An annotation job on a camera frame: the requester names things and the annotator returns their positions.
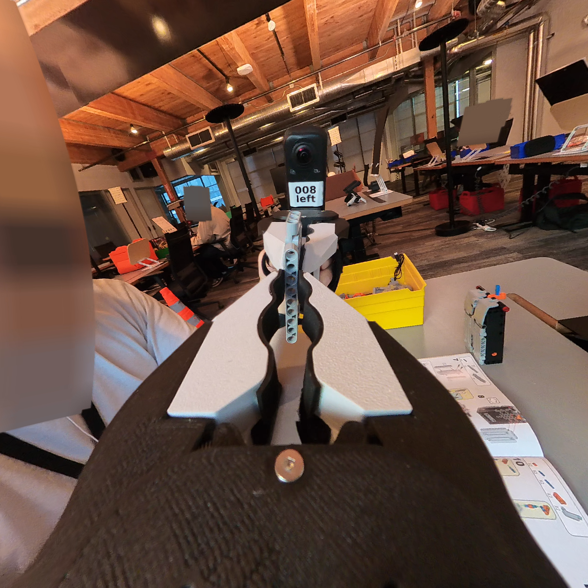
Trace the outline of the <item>pile of building parts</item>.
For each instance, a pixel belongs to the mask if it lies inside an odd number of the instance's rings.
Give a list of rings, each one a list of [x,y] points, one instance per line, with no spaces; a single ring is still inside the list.
[[[364,296],[368,296],[368,295],[378,295],[380,293],[389,293],[389,292],[404,290],[404,289],[407,289],[411,292],[413,291],[413,288],[410,285],[400,283],[399,281],[395,280],[394,278],[391,278],[390,282],[386,286],[381,286],[381,287],[375,286],[370,292],[367,292],[367,293],[357,292],[357,293],[353,293],[353,294],[341,293],[339,295],[339,297],[342,299],[352,299],[352,298],[360,298],[360,297],[364,297]]]

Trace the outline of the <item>long wooden desk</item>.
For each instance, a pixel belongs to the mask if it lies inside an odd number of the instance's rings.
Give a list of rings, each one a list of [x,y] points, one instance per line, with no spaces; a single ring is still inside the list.
[[[476,187],[484,175],[498,171],[500,167],[508,175],[520,175],[523,180],[519,220],[496,224],[497,228],[507,232],[510,238],[514,238],[536,225],[536,215],[552,196],[552,185],[556,184],[558,178],[587,177],[587,153],[552,152],[523,159],[512,159],[509,155],[493,155],[454,160],[452,163],[453,174],[466,177],[466,184],[470,187]]]

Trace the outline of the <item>silver air duct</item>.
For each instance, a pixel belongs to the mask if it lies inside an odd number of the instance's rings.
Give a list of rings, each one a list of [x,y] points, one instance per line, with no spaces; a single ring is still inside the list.
[[[392,90],[387,88],[390,80],[401,77],[419,63],[420,52],[414,49],[367,66],[349,77],[290,92],[281,100],[233,120],[233,133],[239,146],[261,145],[298,124],[323,123],[343,112],[366,107],[373,101],[370,97],[373,93],[376,99],[390,96]]]

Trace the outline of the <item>brown padded panel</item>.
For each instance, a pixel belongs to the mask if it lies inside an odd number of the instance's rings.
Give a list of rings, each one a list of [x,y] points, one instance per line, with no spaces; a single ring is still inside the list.
[[[354,181],[359,182],[359,186],[355,191],[360,192],[364,188],[364,185],[354,170],[327,176],[325,183],[325,202],[345,197],[346,194],[343,189]]]

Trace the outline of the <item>black office chair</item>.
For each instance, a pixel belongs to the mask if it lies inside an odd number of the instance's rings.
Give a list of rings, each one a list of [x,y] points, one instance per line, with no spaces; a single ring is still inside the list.
[[[191,309],[207,305],[202,299],[209,291],[209,281],[195,261],[187,225],[182,223],[176,231],[167,233],[166,242],[172,275],[168,288]]]

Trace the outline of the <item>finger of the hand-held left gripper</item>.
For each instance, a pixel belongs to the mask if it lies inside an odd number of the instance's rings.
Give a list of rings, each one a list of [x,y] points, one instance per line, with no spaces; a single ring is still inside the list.
[[[272,222],[263,234],[264,275],[284,268],[286,223]]]
[[[335,223],[314,223],[307,227],[303,247],[303,272],[314,277],[333,276],[333,256],[337,250]]]

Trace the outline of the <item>grey office desk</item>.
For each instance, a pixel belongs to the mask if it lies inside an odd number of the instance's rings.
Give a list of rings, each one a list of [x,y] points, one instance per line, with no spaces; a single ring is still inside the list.
[[[353,241],[352,258],[354,263],[367,260],[360,225],[373,221],[387,212],[400,213],[401,206],[413,201],[412,196],[386,190],[374,195],[360,194],[363,201],[347,205],[345,197],[326,201],[326,210],[336,212],[349,223],[349,238]]]

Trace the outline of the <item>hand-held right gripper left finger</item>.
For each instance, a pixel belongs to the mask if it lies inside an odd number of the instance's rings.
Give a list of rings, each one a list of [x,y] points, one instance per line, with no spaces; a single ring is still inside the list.
[[[270,346],[281,328],[282,272],[219,314],[171,401],[171,417],[231,423],[255,445],[271,440],[282,387]]]

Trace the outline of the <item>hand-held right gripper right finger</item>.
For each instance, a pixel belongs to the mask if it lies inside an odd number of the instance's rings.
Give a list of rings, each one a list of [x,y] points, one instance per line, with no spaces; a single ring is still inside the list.
[[[299,279],[307,350],[299,407],[302,443],[328,444],[351,421],[408,415],[413,408],[369,323],[305,273]]]

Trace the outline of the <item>black duffel bag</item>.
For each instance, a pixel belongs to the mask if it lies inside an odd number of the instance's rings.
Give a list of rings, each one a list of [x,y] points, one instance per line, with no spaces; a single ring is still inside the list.
[[[576,232],[587,228],[587,197],[583,194],[571,194],[580,200],[580,204],[566,207],[556,205],[563,196],[556,196],[536,212],[534,225],[545,231]]]

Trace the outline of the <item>yellow plastic bin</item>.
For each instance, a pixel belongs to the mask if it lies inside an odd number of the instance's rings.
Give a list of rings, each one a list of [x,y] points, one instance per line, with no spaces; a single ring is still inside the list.
[[[386,286],[394,278],[400,283],[410,285],[413,291],[404,289],[343,301],[383,329],[421,325],[424,319],[426,283],[407,255],[403,257],[400,275],[395,277],[397,266],[398,260],[394,256],[345,266],[336,295],[367,293],[374,287]]]

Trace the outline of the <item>person's torso white shirt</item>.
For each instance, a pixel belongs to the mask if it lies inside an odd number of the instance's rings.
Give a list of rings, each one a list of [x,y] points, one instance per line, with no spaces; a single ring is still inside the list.
[[[137,387],[194,331],[170,308],[114,279],[93,281],[92,405],[1,433],[1,587],[52,533],[102,433]]]

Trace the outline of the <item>orange bag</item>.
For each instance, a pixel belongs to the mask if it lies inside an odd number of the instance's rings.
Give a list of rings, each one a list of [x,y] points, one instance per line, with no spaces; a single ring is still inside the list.
[[[120,275],[131,273],[136,270],[141,270],[141,269],[134,268],[129,263],[127,247],[128,247],[128,245],[119,246],[110,253],[111,261],[115,264],[115,267]]]

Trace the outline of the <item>blue plastic bin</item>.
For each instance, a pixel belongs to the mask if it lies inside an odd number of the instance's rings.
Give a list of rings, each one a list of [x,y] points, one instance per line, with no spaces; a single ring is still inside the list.
[[[524,159],[552,153],[560,149],[568,134],[545,135],[511,146],[511,159]]]

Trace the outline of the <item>grey perforated building beam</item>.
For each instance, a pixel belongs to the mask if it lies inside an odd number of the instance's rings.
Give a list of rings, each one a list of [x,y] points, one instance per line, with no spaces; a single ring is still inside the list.
[[[297,342],[298,318],[298,265],[287,263],[285,266],[285,334],[288,343]]]
[[[286,218],[286,237],[284,249],[284,270],[294,275],[298,273],[299,256],[302,239],[302,213],[299,210],[290,210]]]

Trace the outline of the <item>black floor lamp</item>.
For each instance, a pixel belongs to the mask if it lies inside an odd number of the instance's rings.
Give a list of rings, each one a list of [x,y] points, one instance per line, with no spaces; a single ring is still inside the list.
[[[419,44],[420,51],[430,51],[434,48],[440,48],[440,70],[442,74],[442,91],[443,91],[443,120],[445,124],[445,155],[446,155],[446,175],[447,175],[447,195],[449,221],[439,224],[435,227],[435,233],[439,237],[452,237],[462,235],[471,230],[471,223],[467,220],[455,219],[454,205],[454,182],[452,175],[452,157],[451,143],[449,137],[449,83],[447,77],[447,43],[457,38],[466,28],[469,21],[466,18],[460,18],[449,22],[440,27],[435,32],[429,34]]]
[[[233,149],[235,151],[235,155],[237,158],[237,161],[239,163],[239,167],[243,176],[243,179],[245,181],[246,184],[246,188],[247,191],[249,193],[249,197],[252,203],[252,207],[254,210],[254,218],[255,221],[259,221],[261,218],[261,214],[258,208],[258,204],[256,202],[255,196],[254,196],[254,191],[252,189],[252,185],[251,185],[251,181],[249,180],[246,168],[245,168],[245,163],[243,161],[242,158],[242,154],[239,151],[239,147],[238,147],[238,143],[235,137],[235,134],[233,132],[233,128],[232,128],[232,123],[231,121],[233,119],[236,119],[237,117],[239,117],[240,115],[242,115],[244,113],[244,106],[242,104],[224,104],[224,105],[220,105],[218,107],[213,108],[212,110],[210,110],[206,116],[205,119],[209,122],[209,123],[224,123],[230,140],[232,142],[233,145]]]

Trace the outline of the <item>open instruction booklet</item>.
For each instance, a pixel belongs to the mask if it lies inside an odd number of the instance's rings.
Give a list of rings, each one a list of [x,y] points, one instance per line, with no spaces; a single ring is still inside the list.
[[[528,531],[570,587],[587,587],[587,514],[529,421],[469,354],[420,363],[445,386],[492,455]]]

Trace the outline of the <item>grey black robot module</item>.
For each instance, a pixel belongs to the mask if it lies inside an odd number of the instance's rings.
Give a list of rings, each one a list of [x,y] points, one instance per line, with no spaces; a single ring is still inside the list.
[[[494,294],[481,286],[468,291],[465,303],[465,346],[476,362],[503,362],[504,329],[509,307],[505,294]]]

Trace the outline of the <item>small board on white stand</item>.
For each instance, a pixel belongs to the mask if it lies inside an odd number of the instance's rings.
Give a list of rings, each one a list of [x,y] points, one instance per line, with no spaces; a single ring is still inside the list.
[[[136,269],[149,268],[159,260],[152,250],[151,242],[147,239],[137,239],[127,247],[129,263]]]

